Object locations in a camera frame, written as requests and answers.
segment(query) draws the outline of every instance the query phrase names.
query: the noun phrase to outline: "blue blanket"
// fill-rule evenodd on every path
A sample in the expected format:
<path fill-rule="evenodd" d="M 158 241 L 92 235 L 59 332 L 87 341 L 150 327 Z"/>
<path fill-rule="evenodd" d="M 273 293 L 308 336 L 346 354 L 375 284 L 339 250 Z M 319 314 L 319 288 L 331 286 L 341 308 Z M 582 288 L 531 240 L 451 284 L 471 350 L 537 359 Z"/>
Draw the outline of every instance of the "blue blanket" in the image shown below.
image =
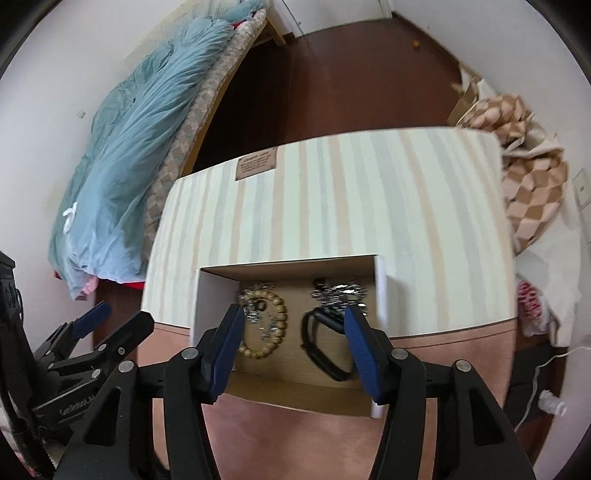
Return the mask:
<path fill-rule="evenodd" d="M 232 34 L 225 20 L 197 17 L 101 104 L 90 146 L 67 186 L 51 233 L 49 260 L 72 298 L 80 295 L 88 275 L 119 283 L 145 278 L 145 192 Z M 62 216 L 74 203 L 75 214 Z"/>

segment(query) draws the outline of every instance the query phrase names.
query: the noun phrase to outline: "silver screw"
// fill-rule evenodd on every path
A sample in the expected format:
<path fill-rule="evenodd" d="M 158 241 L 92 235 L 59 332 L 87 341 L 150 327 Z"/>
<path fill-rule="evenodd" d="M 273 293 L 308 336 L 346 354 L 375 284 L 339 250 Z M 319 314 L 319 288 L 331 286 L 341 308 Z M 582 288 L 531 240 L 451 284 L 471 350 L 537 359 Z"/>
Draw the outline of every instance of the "silver screw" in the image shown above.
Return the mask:
<path fill-rule="evenodd" d="M 191 359 L 195 358 L 197 355 L 199 355 L 199 351 L 195 347 L 192 347 L 192 346 L 190 346 L 189 348 L 186 348 L 181 353 L 181 356 L 185 360 L 191 360 Z"/>
<path fill-rule="evenodd" d="M 470 370 L 472 370 L 472 366 L 470 362 L 468 362 L 467 360 L 458 360 L 456 362 L 456 368 L 460 372 L 469 372 Z"/>
<path fill-rule="evenodd" d="M 408 357 L 408 352 L 404 348 L 395 348 L 391 353 L 396 360 L 404 360 Z"/>
<path fill-rule="evenodd" d="M 121 362 L 118 368 L 121 373 L 126 374 L 131 371 L 133 367 L 134 363 L 131 360 L 126 360 L 125 362 Z"/>

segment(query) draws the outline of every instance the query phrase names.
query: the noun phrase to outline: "open box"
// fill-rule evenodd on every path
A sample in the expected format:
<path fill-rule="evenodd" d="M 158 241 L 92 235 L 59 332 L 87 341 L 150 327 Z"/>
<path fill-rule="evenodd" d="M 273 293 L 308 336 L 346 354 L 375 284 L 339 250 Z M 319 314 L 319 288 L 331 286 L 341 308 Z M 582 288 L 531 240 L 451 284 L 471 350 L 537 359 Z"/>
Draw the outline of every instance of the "open box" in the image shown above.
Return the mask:
<path fill-rule="evenodd" d="M 301 320 L 319 306 L 312 298 L 313 281 L 360 281 L 367 289 L 367 320 L 374 328 L 387 326 L 386 276 L 381 257 L 324 258 L 259 264 L 227 265 L 201 268 L 197 288 L 195 322 L 191 330 L 197 345 L 203 333 L 217 327 L 228 307 L 238 302 L 239 292 L 253 283 L 273 283 L 273 292 L 284 300 L 287 329 L 282 344 L 272 355 L 262 359 L 236 357 L 226 393 L 246 400 L 298 410 L 379 417 L 381 408 L 363 391 L 356 373 L 351 380 L 337 382 L 328 377 L 301 348 Z M 261 344 L 258 324 L 246 323 L 245 342 L 257 348 Z M 319 324 L 318 347 L 341 369 L 353 364 L 344 335 Z"/>

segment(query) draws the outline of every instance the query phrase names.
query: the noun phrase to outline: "door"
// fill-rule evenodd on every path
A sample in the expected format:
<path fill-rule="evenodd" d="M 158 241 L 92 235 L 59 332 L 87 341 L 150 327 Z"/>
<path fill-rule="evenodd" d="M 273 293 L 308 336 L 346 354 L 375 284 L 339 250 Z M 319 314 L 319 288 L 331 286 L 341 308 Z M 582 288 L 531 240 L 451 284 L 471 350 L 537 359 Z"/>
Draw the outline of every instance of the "door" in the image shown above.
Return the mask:
<path fill-rule="evenodd" d="M 385 18 L 379 0 L 283 0 L 303 33 Z M 387 0 L 382 0 L 386 7 Z"/>

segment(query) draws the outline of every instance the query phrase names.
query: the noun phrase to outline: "black watch strap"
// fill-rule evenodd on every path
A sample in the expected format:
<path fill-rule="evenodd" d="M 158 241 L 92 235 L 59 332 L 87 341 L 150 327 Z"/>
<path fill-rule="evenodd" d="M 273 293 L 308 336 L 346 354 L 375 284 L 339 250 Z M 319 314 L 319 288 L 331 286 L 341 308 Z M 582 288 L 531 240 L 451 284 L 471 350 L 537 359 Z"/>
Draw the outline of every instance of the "black watch strap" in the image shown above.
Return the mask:
<path fill-rule="evenodd" d="M 335 320 L 331 315 L 327 314 L 325 309 L 321 307 L 315 308 L 314 310 L 307 312 L 301 321 L 301 347 L 302 350 L 306 352 L 310 360 L 314 362 L 314 364 L 320 368 L 325 374 L 327 374 L 330 378 L 337 382 L 344 382 L 349 380 L 355 371 L 355 364 L 350 372 L 346 372 L 345 370 L 337 367 L 331 360 L 328 358 L 322 350 L 320 350 L 314 340 L 310 337 L 309 332 L 309 323 L 310 318 L 312 318 L 313 322 L 320 322 L 323 325 L 326 325 L 331 330 L 334 330 L 337 333 L 343 335 L 345 333 L 345 328 L 343 327 L 343 323 Z"/>

